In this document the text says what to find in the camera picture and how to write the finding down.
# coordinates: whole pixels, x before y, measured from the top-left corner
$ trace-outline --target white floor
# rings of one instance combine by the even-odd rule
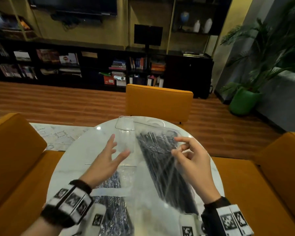
[[[92,127],[30,123],[47,142],[46,150],[66,151],[84,132]]]

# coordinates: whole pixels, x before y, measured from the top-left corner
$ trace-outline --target person's left hand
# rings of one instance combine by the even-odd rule
[[[95,189],[102,182],[110,178],[117,170],[119,164],[130,155],[130,150],[125,150],[112,160],[111,155],[116,152],[113,148],[117,146],[114,139],[115,134],[110,136],[103,151],[80,177],[80,180],[87,183],[92,189]]]

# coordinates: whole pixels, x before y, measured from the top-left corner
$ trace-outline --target white marble table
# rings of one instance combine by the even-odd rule
[[[188,132],[172,123],[162,121],[159,119],[153,119],[150,117],[135,118],[140,122],[160,122],[164,124],[165,127],[178,130],[182,136],[192,137]],[[88,164],[92,163],[94,159],[97,157],[97,155],[103,150],[111,134],[118,133],[118,129],[115,128],[116,122],[117,119],[113,119],[105,123],[102,123],[94,127],[93,129],[90,129],[81,137],[79,137],[68,148],[68,150],[64,153],[53,172],[53,175],[49,183],[47,200],[51,199],[58,192],[61,186],[68,184],[71,180],[78,179],[86,171],[86,169],[89,167]],[[117,151],[112,155],[112,158],[114,159],[118,154],[119,152]],[[127,159],[125,159],[118,167],[121,187],[130,188],[131,186],[133,186],[136,169],[138,164],[142,161],[142,159],[142,152],[137,144],[135,146],[135,152],[131,153],[130,156]],[[220,192],[222,196],[224,196],[222,180],[212,159],[211,169],[213,180],[217,187],[217,190]],[[196,194],[195,202],[197,204],[199,213],[201,213],[204,210],[204,204],[200,197],[198,197]],[[78,227],[73,226],[69,229],[63,230],[61,235],[70,236],[76,233],[77,230]]]

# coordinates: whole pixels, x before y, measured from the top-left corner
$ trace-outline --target orange chair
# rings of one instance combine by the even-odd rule
[[[295,236],[295,133],[271,143],[254,161],[212,157],[225,196],[238,204],[255,236]]]
[[[20,235],[39,217],[63,155],[46,146],[22,115],[0,119],[0,236]]]
[[[190,91],[127,84],[126,114],[159,118],[183,128],[192,99]]]

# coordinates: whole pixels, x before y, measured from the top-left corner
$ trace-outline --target green planter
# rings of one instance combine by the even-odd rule
[[[255,107],[260,97],[261,93],[239,88],[229,105],[229,111],[234,115],[246,115]]]

